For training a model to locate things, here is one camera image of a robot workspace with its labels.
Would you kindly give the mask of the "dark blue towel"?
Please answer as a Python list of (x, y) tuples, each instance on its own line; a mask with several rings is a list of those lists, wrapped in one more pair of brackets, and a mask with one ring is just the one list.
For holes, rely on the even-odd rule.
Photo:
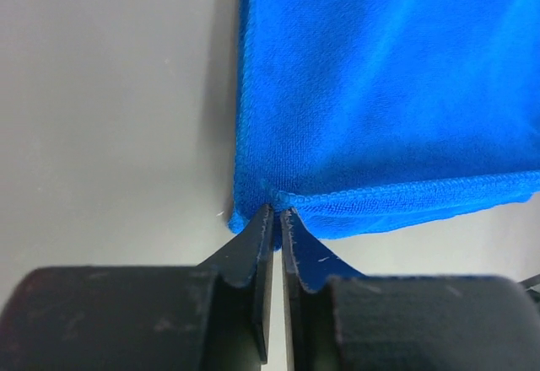
[(539, 0), (240, 0), (231, 231), (322, 239), (539, 190)]

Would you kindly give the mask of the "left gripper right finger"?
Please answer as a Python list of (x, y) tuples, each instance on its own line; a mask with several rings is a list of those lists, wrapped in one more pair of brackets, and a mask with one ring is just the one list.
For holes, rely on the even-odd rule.
[(535, 281), (368, 277), (280, 216), (291, 370), (536, 370)]

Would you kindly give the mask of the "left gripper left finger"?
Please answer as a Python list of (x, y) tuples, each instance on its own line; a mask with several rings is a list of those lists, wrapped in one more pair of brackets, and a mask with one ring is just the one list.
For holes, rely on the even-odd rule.
[(1, 313), (4, 370), (258, 370), (268, 358), (273, 220), (195, 266), (51, 266)]

